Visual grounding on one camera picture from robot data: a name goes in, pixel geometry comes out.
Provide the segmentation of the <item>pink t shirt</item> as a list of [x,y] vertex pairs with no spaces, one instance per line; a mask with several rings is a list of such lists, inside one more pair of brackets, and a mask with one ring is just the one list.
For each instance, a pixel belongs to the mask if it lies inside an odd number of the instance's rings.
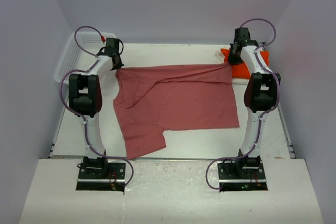
[[164,131],[239,127],[228,64],[132,67],[115,75],[113,107],[129,159],[165,148]]

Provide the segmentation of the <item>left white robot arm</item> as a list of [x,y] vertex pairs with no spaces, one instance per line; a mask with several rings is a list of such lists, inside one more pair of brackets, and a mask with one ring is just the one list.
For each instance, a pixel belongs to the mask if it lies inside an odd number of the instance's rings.
[[92,66],[83,73],[72,73],[68,78],[69,107],[83,126],[86,152],[80,164],[79,179],[119,179],[113,164],[106,158],[102,143],[99,113],[102,109],[100,81],[112,70],[123,67],[120,55],[123,42],[118,38],[107,38]]

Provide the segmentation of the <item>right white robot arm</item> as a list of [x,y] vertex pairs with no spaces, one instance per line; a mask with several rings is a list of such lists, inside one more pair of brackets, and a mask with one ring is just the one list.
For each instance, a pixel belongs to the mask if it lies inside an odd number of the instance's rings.
[[260,143],[268,114],[279,103],[280,75],[274,73],[264,61],[257,41],[250,38],[247,27],[235,29],[227,62],[234,66],[244,63],[250,78],[244,94],[248,119],[243,144],[238,156],[227,170],[240,179],[254,178],[261,170]]

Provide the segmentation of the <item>white plastic basket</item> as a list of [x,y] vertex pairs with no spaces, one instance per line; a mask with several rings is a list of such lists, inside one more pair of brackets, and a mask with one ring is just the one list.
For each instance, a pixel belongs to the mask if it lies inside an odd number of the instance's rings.
[[99,56],[96,59],[81,47],[96,54],[103,47],[101,36],[94,31],[80,31],[76,37],[74,34],[69,37],[54,74],[57,83],[61,83],[64,75],[74,69],[77,69],[77,73],[83,70],[84,75],[96,74],[99,80],[112,69],[110,57]]

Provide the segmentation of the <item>folded white t shirt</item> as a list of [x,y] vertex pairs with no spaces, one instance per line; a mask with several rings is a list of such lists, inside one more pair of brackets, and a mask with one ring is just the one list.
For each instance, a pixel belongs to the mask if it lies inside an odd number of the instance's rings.
[[[224,54],[218,50],[214,53],[214,56],[216,58],[217,63],[223,63],[224,62]],[[248,80],[247,79],[241,79],[241,78],[232,78],[233,84],[239,84],[239,85],[247,85]]]

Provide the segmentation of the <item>folded orange t shirt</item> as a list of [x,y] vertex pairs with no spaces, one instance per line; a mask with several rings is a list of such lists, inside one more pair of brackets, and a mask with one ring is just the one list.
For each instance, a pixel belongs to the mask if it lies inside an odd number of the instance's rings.
[[[227,62],[229,56],[229,49],[221,48],[221,53],[224,55],[224,62]],[[269,52],[260,52],[264,62],[269,66]],[[240,63],[238,65],[232,65],[232,77],[237,79],[249,80],[250,73],[245,63]]]

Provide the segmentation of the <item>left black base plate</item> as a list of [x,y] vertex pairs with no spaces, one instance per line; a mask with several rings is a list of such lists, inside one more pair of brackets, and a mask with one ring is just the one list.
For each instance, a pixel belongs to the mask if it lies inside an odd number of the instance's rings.
[[77,165],[77,191],[125,191],[125,163],[105,163],[102,169]]

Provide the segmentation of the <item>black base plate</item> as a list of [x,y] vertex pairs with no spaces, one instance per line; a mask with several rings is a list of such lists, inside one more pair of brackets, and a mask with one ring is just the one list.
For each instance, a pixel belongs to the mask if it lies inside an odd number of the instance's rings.
[[125,163],[105,163],[102,169],[77,165],[77,191],[125,191]]
[[259,167],[243,167],[238,170],[234,161],[217,163],[219,191],[268,190],[263,163]]

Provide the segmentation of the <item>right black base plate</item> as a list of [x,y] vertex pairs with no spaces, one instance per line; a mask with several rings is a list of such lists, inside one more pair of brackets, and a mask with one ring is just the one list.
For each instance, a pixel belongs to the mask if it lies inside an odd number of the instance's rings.
[[234,161],[217,163],[219,191],[268,190],[263,163],[259,167],[243,167],[238,170]]

